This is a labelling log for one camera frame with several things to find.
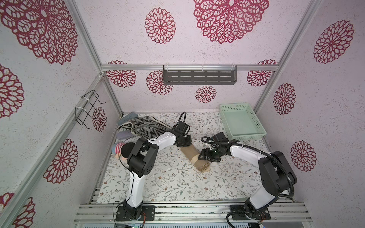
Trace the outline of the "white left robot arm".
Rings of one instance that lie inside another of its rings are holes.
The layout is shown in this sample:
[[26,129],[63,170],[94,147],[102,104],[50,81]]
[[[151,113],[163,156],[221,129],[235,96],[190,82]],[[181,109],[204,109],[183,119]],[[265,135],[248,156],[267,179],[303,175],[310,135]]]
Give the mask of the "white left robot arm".
[[123,203],[128,214],[138,217],[142,213],[145,178],[152,171],[158,152],[172,145],[180,148],[192,145],[189,131],[190,126],[179,121],[171,130],[158,137],[141,137],[137,142],[126,143],[121,148],[121,155],[127,159],[127,168],[131,174],[129,191]]

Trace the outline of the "black white zigzag scarf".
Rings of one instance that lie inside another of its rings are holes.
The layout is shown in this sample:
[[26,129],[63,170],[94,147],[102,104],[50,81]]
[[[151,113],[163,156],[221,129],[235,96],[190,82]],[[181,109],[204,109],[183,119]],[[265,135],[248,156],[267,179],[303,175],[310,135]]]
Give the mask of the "black white zigzag scarf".
[[121,125],[121,128],[128,129],[133,135],[153,139],[166,132],[171,131],[171,127],[158,121],[151,116],[135,117]]

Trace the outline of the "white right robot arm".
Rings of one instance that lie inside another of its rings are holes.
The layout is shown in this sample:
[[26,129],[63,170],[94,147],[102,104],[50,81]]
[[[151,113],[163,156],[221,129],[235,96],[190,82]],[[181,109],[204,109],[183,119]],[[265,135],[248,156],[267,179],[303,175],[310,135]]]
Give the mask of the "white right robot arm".
[[246,200],[245,212],[257,213],[280,198],[294,196],[297,178],[282,152],[265,152],[238,140],[229,140],[222,132],[213,137],[203,136],[201,141],[210,145],[211,148],[201,151],[198,157],[200,160],[220,162],[221,157],[230,156],[258,167],[261,187]]

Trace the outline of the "brown checked scarf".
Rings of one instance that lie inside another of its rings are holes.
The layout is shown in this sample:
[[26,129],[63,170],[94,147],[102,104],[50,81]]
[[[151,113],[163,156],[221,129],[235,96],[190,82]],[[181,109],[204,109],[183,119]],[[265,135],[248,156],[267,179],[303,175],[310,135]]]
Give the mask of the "brown checked scarf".
[[194,145],[182,147],[181,151],[199,172],[205,173],[210,171],[210,163],[206,160],[199,160],[200,152],[198,152]]

